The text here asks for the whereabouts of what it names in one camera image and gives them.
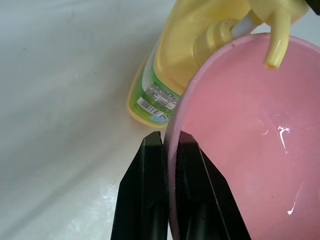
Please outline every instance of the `green label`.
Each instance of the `green label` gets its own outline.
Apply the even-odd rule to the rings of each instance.
[[[158,126],[165,126],[180,96],[157,78],[153,66],[154,51],[140,72],[129,106],[140,118]]]

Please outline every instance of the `plastic bottle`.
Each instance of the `plastic bottle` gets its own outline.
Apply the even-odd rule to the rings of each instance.
[[[278,68],[290,24],[308,8],[305,0],[177,0],[157,45],[134,78],[127,100],[130,115],[150,127],[167,125],[202,63],[263,22],[271,26],[265,64]]]

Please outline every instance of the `barcode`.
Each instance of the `barcode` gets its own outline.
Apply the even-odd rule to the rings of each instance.
[[[137,103],[143,107],[145,110],[147,110],[149,113],[160,117],[162,114],[164,114],[162,111],[156,109],[155,107],[151,106],[149,103],[147,103],[142,97],[140,97],[137,101]]]

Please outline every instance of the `white backdrop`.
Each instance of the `white backdrop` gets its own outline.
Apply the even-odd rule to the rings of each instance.
[[[153,131],[127,94],[173,4],[0,0],[0,240],[110,238],[119,182]],[[292,34],[320,46],[319,20]]]

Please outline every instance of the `pink bowl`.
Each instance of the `pink bowl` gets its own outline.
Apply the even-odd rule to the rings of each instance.
[[[320,239],[320,48],[291,37],[266,69],[269,34],[224,46],[195,74],[165,134],[170,226],[180,130],[227,179],[253,240]]]

